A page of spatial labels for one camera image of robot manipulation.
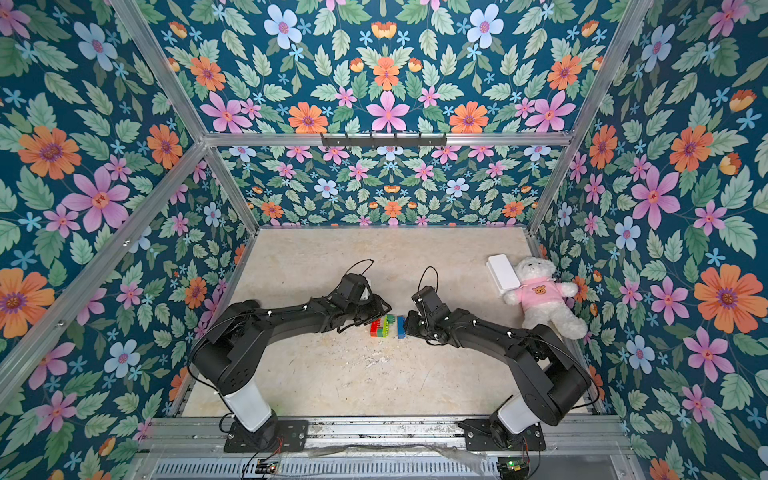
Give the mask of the red lego brick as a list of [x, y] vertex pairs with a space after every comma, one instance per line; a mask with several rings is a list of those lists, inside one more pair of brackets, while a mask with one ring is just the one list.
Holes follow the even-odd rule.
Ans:
[[370, 336], [379, 337], [382, 331], [381, 320], [377, 319], [370, 325]]

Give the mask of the blue lego brick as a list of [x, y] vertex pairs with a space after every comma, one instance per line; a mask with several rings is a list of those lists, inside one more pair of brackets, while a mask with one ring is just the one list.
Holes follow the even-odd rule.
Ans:
[[398, 316], [397, 317], [397, 338], [398, 339], [405, 339], [407, 336], [406, 333], [406, 317], [405, 316]]

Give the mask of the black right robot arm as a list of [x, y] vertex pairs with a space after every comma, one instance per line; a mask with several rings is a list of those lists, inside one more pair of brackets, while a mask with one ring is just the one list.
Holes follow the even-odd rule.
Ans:
[[518, 435], [536, 424], [558, 425], [588, 392], [591, 377], [545, 325], [531, 330], [485, 321], [466, 309], [450, 309], [426, 286], [413, 296], [408, 336], [433, 346], [470, 349], [507, 365], [518, 393], [490, 417], [494, 432]]

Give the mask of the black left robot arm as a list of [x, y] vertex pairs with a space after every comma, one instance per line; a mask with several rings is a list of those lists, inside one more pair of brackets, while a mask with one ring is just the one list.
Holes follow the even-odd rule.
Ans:
[[193, 348], [190, 361], [223, 400], [235, 424], [256, 434], [276, 419], [255, 379], [270, 344], [300, 335], [341, 333], [390, 311], [364, 275], [347, 273], [329, 294], [299, 305], [263, 308], [256, 300], [230, 305]]

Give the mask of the white rectangular box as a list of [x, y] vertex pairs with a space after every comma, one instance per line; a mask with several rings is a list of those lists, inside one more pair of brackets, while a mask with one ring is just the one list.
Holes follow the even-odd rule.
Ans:
[[491, 274], [494, 285], [498, 293], [503, 296], [505, 293], [516, 290], [521, 286], [515, 269], [505, 254], [492, 255], [487, 258], [486, 266]]

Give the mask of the white teddy bear pink shirt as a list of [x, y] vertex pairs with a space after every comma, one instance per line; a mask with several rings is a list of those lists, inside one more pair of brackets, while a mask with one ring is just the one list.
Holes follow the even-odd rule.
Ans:
[[514, 267], [520, 286], [503, 294], [505, 304], [519, 306], [523, 312], [522, 328], [539, 325], [553, 327], [561, 337], [582, 339], [588, 331], [585, 321], [566, 304], [579, 287], [573, 282], [558, 282], [555, 265], [545, 259], [528, 257]]

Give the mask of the right small circuit board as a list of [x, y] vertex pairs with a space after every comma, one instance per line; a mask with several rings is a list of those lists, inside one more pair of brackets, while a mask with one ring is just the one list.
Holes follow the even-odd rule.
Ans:
[[497, 471], [501, 480], [526, 480], [530, 472], [530, 461], [513, 457], [499, 458]]

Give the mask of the small circuit board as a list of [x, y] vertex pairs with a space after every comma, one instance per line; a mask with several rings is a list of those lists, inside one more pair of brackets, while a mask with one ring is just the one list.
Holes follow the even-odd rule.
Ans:
[[501, 480], [526, 480], [530, 472], [530, 461], [513, 457], [499, 458], [497, 471]]
[[279, 463], [277, 461], [267, 461], [266, 459], [260, 460], [253, 468], [253, 473], [256, 475], [274, 475], [277, 473]]

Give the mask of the left small circuit board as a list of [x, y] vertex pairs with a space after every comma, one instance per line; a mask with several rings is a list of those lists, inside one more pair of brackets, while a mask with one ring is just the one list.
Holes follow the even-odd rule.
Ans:
[[260, 460], [253, 468], [253, 473], [256, 475], [274, 475], [277, 473], [279, 463], [277, 461], [267, 461], [266, 459]]

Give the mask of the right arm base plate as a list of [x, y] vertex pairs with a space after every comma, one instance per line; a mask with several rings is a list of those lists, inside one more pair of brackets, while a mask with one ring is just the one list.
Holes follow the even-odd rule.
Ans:
[[464, 419], [457, 426], [462, 430], [468, 451], [534, 451], [546, 449], [546, 442], [539, 424], [527, 427], [515, 434], [499, 422], [488, 419]]

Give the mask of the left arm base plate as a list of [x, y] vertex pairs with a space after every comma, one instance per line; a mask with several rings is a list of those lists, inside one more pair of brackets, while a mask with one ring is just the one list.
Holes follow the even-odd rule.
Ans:
[[309, 422], [305, 420], [270, 419], [255, 431], [247, 430], [235, 420], [227, 434], [225, 453], [294, 453], [304, 450]]

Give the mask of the black wall hook rail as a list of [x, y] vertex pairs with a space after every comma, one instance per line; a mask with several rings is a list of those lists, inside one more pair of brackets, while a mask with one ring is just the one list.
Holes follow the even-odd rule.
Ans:
[[324, 147], [444, 147], [448, 145], [446, 135], [434, 134], [329, 134], [320, 135], [321, 145]]

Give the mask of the aluminium front rail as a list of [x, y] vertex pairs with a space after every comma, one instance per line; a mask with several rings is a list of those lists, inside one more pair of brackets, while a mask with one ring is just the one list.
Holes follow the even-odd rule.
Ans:
[[[359, 450], [437, 449], [466, 450], [464, 434], [457, 424], [478, 416], [400, 416], [400, 417], [284, 417], [279, 420], [309, 422], [304, 450], [336, 452]], [[171, 418], [154, 421], [149, 432], [138, 441], [139, 451], [204, 454], [225, 453], [224, 444], [232, 425], [229, 418]], [[489, 455], [506, 452], [533, 455], [555, 454], [618, 455], [630, 454], [629, 438], [619, 420], [611, 415], [570, 414], [556, 426], [539, 424], [546, 449], [534, 451], [480, 451]]]

